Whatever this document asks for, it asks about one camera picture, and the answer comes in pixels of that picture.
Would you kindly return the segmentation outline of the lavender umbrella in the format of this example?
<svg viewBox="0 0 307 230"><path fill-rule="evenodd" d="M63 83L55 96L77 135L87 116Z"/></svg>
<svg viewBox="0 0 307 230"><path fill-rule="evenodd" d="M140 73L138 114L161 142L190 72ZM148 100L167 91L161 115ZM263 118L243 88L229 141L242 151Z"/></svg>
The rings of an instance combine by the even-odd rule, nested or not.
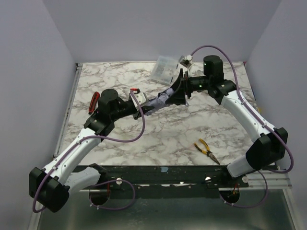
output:
<svg viewBox="0 0 307 230"><path fill-rule="evenodd" d="M166 101L174 94L174 92L175 91L172 88L168 88L167 90L158 93L155 98L150 99L149 102L142 107L144 115L149 116L162 108L169 107L170 104L167 104Z"/></svg>

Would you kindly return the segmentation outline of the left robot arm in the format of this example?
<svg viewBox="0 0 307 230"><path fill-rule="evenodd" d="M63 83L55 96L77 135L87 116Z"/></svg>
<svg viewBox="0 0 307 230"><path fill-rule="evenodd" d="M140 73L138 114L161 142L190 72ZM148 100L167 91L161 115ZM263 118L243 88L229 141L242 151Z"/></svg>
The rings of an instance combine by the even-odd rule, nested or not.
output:
<svg viewBox="0 0 307 230"><path fill-rule="evenodd" d="M81 172L74 169L81 160L103 140L116 141L108 135L115 127L115 122L137 112L142 113L142 106L148 103L145 93L131 89L127 101L122 100L114 89L104 90L97 100L97 108L86 120L77 138L53 161L42 169L33 168L29 173L29 194L36 204L52 212L59 211L68 201L70 195L95 185L103 177L96 166L88 166Z"/></svg>

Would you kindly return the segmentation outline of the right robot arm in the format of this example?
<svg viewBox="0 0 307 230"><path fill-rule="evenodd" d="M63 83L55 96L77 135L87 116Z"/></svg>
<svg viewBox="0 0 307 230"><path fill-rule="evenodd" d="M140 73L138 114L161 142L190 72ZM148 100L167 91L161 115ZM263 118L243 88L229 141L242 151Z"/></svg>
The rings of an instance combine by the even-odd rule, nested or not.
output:
<svg viewBox="0 0 307 230"><path fill-rule="evenodd" d="M261 170L282 159L285 154L284 143L288 133L284 128L276 128L263 118L237 91L231 80L224 79L223 62L219 56L210 55L203 59L204 75L189 76L180 70L175 81L175 89L166 104L181 105L193 92L207 90L208 94L227 109L248 133L252 146L246 154L227 165L227 173L237 178L246 173Z"/></svg>

